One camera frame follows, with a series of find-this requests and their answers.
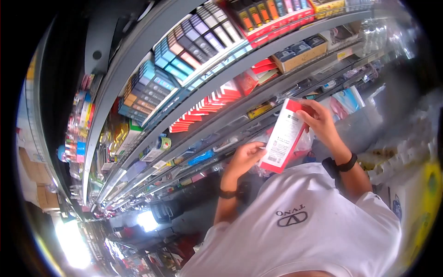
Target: yellow container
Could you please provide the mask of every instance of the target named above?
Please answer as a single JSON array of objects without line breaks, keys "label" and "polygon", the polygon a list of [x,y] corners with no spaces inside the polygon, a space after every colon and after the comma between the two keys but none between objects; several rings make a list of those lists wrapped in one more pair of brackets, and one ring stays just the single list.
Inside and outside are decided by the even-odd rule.
[{"label": "yellow container", "polygon": [[309,2],[311,3],[312,7],[314,7],[314,13],[316,13],[316,14],[317,13],[321,13],[321,12],[325,12],[325,11],[328,11],[328,10],[332,10],[332,9],[335,9],[335,8],[343,7],[341,9],[333,10],[333,11],[330,11],[330,12],[325,12],[325,13],[322,13],[320,15],[315,15],[315,19],[321,19],[321,18],[332,16],[333,14],[336,14],[336,13],[344,12],[345,11],[344,6],[346,5],[345,4],[345,0],[332,1],[332,2],[328,2],[328,3],[322,4],[322,5],[316,5],[311,0],[309,0]]}]

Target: black wristband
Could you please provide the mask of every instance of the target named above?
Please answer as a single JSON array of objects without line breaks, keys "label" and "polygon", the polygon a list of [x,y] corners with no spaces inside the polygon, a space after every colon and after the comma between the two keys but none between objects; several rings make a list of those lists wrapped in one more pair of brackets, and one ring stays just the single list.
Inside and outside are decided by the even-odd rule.
[{"label": "black wristband", "polygon": [[346,164],[337,165],[332,158],[326,158],[322,161],[323,167],[328,172],[329,176],[333,179],[337,179],[339,177],[340,172],[346,172],[351,170],[354,167],[355,162],[357,161],[357,155],[355,153],[351,153],[351,159]]},{"label": "black wristband", "polygon": [[337,165],[337,169],[340,172],[346,172],[351,170],[354,167],[355,162],[357,161],[357,155],[355,153],[351,153],[351,159],[346,164]]},{"label": "black wristband", "polygon": [[231,199],[237,196],[237,191],[222,191],[221,188],[218,188],[218,196],[224,199]]}]

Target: person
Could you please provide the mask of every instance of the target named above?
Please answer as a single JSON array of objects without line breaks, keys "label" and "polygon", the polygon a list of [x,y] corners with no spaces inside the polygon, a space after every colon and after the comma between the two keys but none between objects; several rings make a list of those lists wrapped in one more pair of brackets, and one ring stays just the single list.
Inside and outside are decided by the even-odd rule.
[{"label": "person", "polygon": [[[296,115],[313,129],[337,165],[353,154],[332,116],[313,100],[300,100],[312,114]],[[221,179],[236,191],[238,178],[265,155],[261,142],[239,147]],[[381,276],[395,261],[400,222],[358,163],[340,172],[347,198],[321,163],[286,169],[269,178],[240,216],[235,197],[219,197],[214,226],[180,277],[342,277]]]}]

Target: barcode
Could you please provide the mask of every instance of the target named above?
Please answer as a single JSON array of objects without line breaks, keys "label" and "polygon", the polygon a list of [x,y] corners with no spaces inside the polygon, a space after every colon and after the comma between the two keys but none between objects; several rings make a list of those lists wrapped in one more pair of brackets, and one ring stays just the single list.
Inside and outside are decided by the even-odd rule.
[{"label": "barcode", "polygon": [[279,163],[279,162],[280,162],[280,159],[273,158],[273,157],[268,157],[268,160],[270,160],[270,161],[272,161],[272,162],[276,162],[276,163]]}]

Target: white t-shirt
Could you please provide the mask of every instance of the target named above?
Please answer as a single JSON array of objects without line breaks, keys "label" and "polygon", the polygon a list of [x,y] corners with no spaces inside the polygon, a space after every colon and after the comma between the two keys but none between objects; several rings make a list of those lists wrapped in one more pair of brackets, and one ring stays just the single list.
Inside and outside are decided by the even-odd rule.
[{"label": "white t-shirt", "polygon": [[277,277],[321,270],[336,277],[380,276],[394,262],[400,222],[379,196],[356,204],[319,163],[274,175],[232,224],[211,227],[180,277]]}]

